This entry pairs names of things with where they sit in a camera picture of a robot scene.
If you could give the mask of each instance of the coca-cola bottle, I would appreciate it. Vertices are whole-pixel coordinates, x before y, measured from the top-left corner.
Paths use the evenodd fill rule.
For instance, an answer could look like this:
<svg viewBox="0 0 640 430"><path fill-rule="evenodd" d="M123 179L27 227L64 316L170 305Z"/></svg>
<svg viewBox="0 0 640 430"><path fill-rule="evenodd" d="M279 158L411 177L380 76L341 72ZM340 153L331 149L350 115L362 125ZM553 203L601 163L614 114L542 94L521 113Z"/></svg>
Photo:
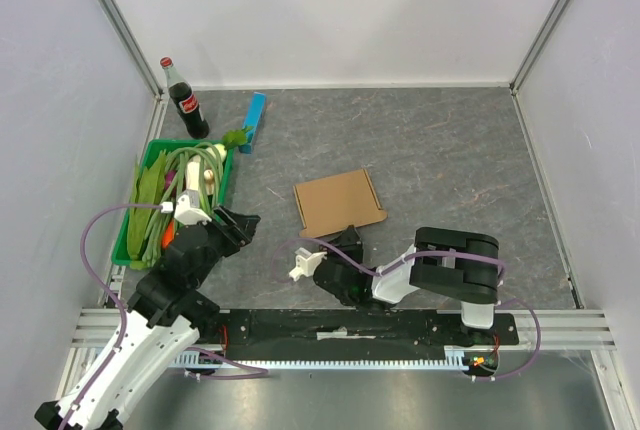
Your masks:
<svg viewBox="0 0 640 430"><path fill-rule="evenodd" d="M167 87L169 96L176 105L178 115L187 126L187 132L191 138L202 139L209 135L209 124L202 116L200 103L193 94L191 85L173 67L173 62L169 57L160 60L160 65L167 76Z"/></svg>

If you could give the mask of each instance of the white wall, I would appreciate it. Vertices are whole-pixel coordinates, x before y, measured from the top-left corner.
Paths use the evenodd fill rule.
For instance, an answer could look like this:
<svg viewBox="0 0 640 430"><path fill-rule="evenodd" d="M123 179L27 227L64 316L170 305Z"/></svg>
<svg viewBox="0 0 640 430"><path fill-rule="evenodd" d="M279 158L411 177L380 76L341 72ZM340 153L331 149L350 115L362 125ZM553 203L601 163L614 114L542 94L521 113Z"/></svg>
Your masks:
<svg viewBox="0 0 640 430"><path fill-rule="evenodd" d="M521 93L586 302L640 397L640 0L575 0Z"/></svg>
<svg viewBox="0 0 640 430"><path fill-rule="evenodd" d="M508 82L554 0L117 0L160 81L197 86Z"/></svg>
<svg viewBox="0 0 640 430"><path fill-rule="evenodd" d="M152 96L96 0L0 0L0 15L0 427L35 429L97 299L80 233L125 198ZM96 226L92 261L114 229Z"/></svg>

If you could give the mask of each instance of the green basket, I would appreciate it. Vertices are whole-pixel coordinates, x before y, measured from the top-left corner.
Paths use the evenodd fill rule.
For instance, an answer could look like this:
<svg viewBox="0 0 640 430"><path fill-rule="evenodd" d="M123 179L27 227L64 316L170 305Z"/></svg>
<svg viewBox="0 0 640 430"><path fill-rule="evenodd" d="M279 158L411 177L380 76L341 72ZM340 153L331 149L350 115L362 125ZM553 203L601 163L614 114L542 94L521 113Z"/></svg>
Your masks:
<svg viewBox="0 0 640 430"><path fill-rule="evenodd" d="M218 140L210 140L211 143L220 143ZM162 150L166 150L170 153L178 148L182 147L195 147L197 144L202 143L202 140L151 140L147 145L147 151L142 159L140 165L140 171L144 167L150 167L153 162L156 161L158 155ZM218 198L218 204L224 203L225 196L227 194L227 187L229 186L229 177L231 176L231 168L233 167L233 149L227 150L227 158L224 161L224 171L222 173L222 181L220 182L220 193ZM128 266L131 264L131 258L127 251L127 229L129 227L129 210L124 215L116 244L113 247L111 253L111 261L115 265Z"/></svg>

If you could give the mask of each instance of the brown cardboard box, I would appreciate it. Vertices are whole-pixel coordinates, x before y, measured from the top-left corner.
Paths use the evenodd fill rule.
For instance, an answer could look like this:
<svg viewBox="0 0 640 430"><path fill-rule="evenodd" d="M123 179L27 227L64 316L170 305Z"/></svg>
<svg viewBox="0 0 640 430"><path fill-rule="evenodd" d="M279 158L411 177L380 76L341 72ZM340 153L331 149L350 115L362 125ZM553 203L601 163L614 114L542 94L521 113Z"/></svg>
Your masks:
<svg viewBox="0 0 640 430"><path fill-rule="evenodd" d="M304 226L301 237L323 237L387 218L364 168L298 183L293 190Z"/></svg>

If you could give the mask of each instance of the red label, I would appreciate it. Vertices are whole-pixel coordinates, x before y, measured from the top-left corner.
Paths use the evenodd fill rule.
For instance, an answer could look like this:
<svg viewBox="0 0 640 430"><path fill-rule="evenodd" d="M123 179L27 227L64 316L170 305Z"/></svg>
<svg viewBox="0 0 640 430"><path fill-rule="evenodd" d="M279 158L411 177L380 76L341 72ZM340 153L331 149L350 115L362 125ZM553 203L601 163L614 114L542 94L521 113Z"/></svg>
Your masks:
<svg viewBox="0 0 640 430"><path fill-rule="evenodd" d="M180 110L182 110L183 113L191 113L196 108L198 108L198 100L193 93L189 98L180 102Z"/></svg>

